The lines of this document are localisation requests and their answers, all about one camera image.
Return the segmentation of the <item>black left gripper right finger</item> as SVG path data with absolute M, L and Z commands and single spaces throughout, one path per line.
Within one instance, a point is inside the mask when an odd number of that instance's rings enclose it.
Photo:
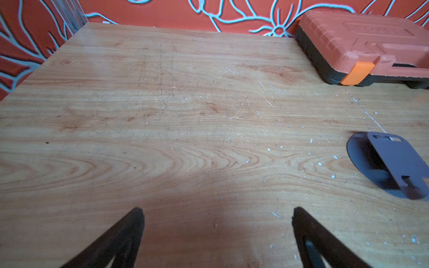
M 304 268 L 369 267 L 302 207 L 294 209 L 292 226 Z

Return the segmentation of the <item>purple-grey phone stand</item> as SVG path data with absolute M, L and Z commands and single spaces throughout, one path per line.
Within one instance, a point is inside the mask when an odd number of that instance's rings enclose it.
M 356 168 L 386 193 L 413 201 L 429 200 L 429 166 L 401 136 L 356 132 L 347 144 Z

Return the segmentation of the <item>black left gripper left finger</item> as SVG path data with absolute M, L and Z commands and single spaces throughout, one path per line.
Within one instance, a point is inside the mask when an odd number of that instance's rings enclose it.
M 144 228 L 144 212 L 135 207 L 63 267 L 133 268 Z

